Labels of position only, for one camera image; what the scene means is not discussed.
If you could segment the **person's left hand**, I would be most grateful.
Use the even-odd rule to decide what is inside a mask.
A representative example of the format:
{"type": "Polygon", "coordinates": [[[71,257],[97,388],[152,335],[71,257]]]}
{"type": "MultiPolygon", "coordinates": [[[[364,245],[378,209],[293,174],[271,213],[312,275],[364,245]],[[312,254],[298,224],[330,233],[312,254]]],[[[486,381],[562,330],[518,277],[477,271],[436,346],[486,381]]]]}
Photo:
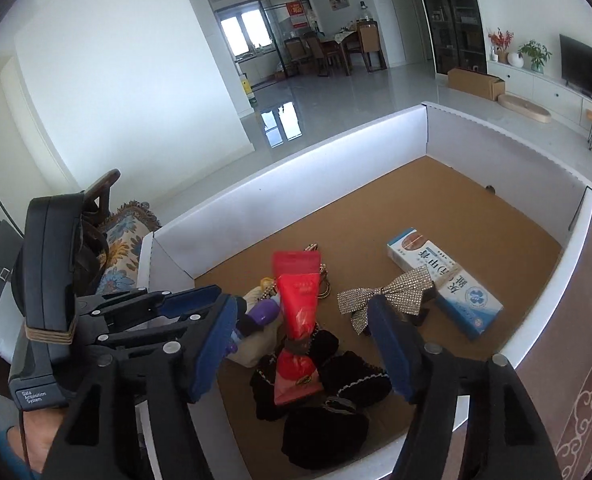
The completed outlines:
{"type": "Polygon", "coordinates": [[[67,408],[21,412],[18,424],[7,430],[6,441],[11,452],[32,472],[43,472],[50,448],[66,415],[67,408]]]}

